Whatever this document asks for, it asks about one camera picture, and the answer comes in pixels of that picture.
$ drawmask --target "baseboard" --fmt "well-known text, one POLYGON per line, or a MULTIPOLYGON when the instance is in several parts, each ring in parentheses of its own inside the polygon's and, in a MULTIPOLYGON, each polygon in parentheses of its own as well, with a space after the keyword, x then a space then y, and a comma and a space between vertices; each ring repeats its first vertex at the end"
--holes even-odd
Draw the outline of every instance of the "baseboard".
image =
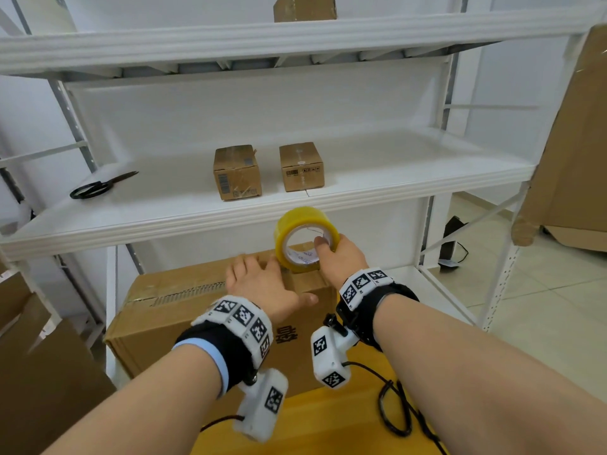
MULTIPOLYGON (((468 193, 467 191, 458 191, 457 193, 454 193, 454 195, 458 196, 459 198, 470 201, 472 204, 482 207, 483 209, 491 210, 496 206, 496 204, 490 203, 489 201, 485 201, 482 198, 476 197, 473 194, 468 193)), ((507 209, 502 209, 497 213, 497 215, 508 220, 512 220, 512 218, 514 217, 514 213, 511 210, 507 209)))

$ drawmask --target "small cardboard box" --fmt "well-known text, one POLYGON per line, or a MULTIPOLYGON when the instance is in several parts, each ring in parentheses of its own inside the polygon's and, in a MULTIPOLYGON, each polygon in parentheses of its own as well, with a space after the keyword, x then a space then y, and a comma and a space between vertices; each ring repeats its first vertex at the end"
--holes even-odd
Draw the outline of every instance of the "small cardboard box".
POLYGON ((337 19, 335 0, 277 0, 274 22, 330 21, 337 19))
MULTIPOLYGON (((313 244, 293 246, 307 250, 313 244)), ((258 254, 262 265, 274 251, 258 254)), ((125 304, 112 321, 105 342, 126 373, 139 375, 171 351, 175 339, 205 312, 217 298, 225 295, 225 269, 232 259, 218 260, 175 270, 138 276, 125 304)), ((302 309, 274 326, 274 343, 264 368, 275 367, 289 380, 288 396, 320 388, 312 368, 310 337, 322 326, 327 313, 336 306, 336 291, 319 271, 293 274, 283 270, 285 287, 297 293, 312 292, 317 305, 302 309)), ((238 387, 220 399, 204 422, 236 413, 243 398, 238 387)))
POLYGON ((527 197, 512 226, 517 246, 540 226, 565 246, 607 252, 607 25, 590 30, 527 197))
POLYGON ((313 142, 281 146, 280 165, 285 191, 325 186, 325 167, 313 142))
POLYGON ((235 145, 215 151, 213 175, 224 201, 258 197, 262 181, 255 151, 251 145, 235 145))
POLYGON ((115 391, 69 321, 57 326, 19 272, 0 282, 0 445, 38 455, 115 391))

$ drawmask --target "black wristband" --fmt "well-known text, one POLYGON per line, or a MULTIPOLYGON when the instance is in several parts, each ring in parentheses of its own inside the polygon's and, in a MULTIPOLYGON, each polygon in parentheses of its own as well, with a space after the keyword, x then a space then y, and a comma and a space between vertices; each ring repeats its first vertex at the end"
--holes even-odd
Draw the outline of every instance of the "black wristband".
POLYGON ((175 341, 179 343, 188 338, 201 338, 211 343, 224 357, 228 368, 228 390, 245 378, 254 375, 251 352, 240 338, 221 324, 204 321, 186 329, 175 341))
POLYGON ((353 331, 362 343, 373 346, 378 351, 382 351, 382 349, 373 335, 373 319, 379 302, 390 294, 400 294, 415 301, 420 301, 411 289, 397 282, 392 282, 387 286, 376 287, 365 295, 354 311, 350 310, 343 298, 339 300, 336 308, 344 326, 353 331))

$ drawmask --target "person's right arm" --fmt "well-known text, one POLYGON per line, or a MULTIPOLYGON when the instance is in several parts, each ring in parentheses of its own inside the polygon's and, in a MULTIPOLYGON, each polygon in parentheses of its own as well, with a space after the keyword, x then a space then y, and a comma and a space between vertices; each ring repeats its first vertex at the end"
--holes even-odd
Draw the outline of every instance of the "person's right arm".
MULTIPOLYGON (((363 253, 315 241, 339 290, 363 253)), ((524 352, 401 295, 379 305, 373 331, 390 364, 453 455, 607 452, 607 405, 524 352)))

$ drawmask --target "scissors blade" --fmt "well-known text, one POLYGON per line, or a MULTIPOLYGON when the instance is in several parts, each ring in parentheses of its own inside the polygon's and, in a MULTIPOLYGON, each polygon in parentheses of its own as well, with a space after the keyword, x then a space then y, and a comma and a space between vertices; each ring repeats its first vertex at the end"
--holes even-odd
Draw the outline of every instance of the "scissors blade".
POLYGON ((113 179, 110 179, 109 181, 107 181, 108 183, 116 183, 116 182, 120 182, 121 180, 125 180, 129 177, 133 177, 133 175, 135 174, 139 174, 139 171, 131 171, 131 172, 127 172, 126 174, 122 174, 119 175, 118 177, 114 177, 113 179))

